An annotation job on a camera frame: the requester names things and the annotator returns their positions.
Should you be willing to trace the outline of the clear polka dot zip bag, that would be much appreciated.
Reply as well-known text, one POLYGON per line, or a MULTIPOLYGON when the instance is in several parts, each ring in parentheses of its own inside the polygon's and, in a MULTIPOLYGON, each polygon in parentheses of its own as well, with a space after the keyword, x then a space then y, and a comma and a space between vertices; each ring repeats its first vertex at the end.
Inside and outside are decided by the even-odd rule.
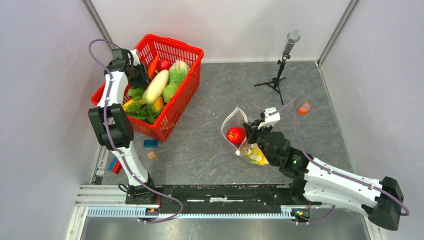
POLYGON ((234 148, 236 156, 244 157, 255 165, 269 165, 269 161, 258 145, 256 143, 248 143, 247 131, 243 126, 243 124, 247 123, 248 117, 245 112, 239 107, 236 107, 221 124, 221 134, 234 148))

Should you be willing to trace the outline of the red apple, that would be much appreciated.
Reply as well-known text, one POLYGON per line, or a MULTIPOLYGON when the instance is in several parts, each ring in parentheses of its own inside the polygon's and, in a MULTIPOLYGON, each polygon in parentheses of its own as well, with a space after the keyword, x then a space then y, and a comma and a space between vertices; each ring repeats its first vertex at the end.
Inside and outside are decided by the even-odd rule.
POLYGON ((243 127, 231 127, 226 133, 226 139, 234 145, 241 145, 245 138, 246 132, 243 127))

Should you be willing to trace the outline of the orange carrot with leaves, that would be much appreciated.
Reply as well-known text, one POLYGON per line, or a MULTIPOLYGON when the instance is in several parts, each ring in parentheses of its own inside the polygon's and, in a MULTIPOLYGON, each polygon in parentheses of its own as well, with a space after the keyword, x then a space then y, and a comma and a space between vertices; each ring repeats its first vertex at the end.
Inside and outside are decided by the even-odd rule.
POLYGON ((154 59, 152 60, 152 62, 150 63, 148 69, 147 69, 147 75, 150 78, 150 80, 153 80, 154 77, 155 77, 157 65, 158 65, 158 62, 159 62, 159 57, 160 57, 159 55, 156 55, 154 57, 154 59))

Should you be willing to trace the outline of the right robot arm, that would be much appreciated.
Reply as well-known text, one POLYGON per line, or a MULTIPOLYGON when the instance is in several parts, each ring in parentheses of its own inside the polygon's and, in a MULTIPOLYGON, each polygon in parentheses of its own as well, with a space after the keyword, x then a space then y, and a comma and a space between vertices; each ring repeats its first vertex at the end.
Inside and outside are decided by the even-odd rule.
POLYGON ((247 143, 256 144, 269 165, 292 179, 288 196, 293 203, 346 208, 363 214, 381 228, 398 230, 404 195, 396 179, 368 178, 331 166, 292 147, 282 132, 260 124, 260 120, 243 124, 247 143))

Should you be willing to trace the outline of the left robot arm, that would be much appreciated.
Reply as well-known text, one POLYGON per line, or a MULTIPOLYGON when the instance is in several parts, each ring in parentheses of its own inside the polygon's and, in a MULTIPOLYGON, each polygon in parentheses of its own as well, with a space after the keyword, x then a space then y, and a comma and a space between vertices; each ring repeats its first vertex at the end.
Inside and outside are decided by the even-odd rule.
POLYGON ((146 67, 139 60, 138 50, 117 48, 105 67, 105 85, 96 107, 89 109, 88 117, 101 146, 118 159, 128 178, 125 191, 127 204, 151 204, 157 199, 157 190, 148 171, 142 166, 133 144, 135 131, 124 108, 127 86, 142 87, 149 83, 146 67))

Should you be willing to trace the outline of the yellow banana bunch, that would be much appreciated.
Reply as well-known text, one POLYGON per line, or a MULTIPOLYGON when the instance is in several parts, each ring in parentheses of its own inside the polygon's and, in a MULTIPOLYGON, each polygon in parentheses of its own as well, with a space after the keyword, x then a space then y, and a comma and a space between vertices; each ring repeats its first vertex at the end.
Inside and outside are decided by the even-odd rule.
POLYGON ((269 164, 269 161, 256 143, 247 144, 240 150, 240 152, 243 156, 247 157, 252 164, 261 166, 269 164))

